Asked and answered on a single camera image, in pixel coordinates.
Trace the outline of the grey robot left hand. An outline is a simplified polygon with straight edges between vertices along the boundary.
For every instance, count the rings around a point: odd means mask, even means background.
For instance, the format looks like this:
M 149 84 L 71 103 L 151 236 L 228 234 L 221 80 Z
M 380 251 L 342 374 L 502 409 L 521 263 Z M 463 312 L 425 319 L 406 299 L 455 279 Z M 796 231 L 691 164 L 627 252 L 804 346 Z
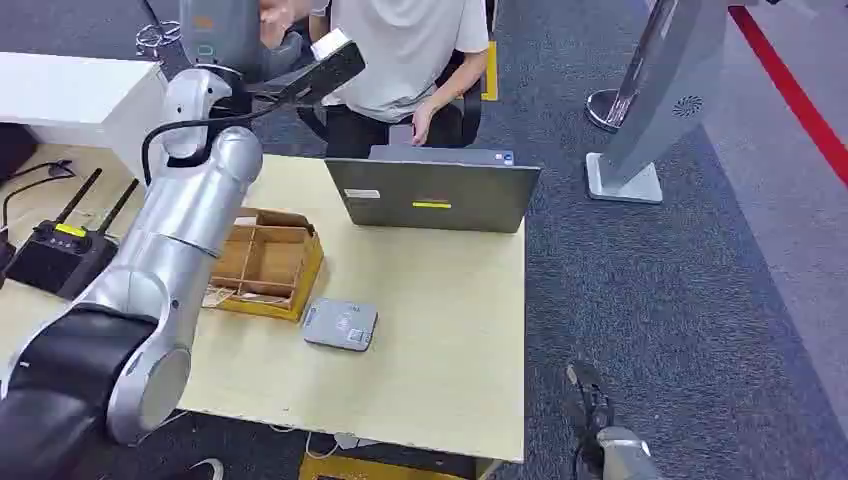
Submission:
M 296 68 L 303 39 L 286 32 L 278 46 L 261 41 L 258 0 L 181 0 L 182 46 L 194 65 L 240 74 L 247 84 L 264 83 Z

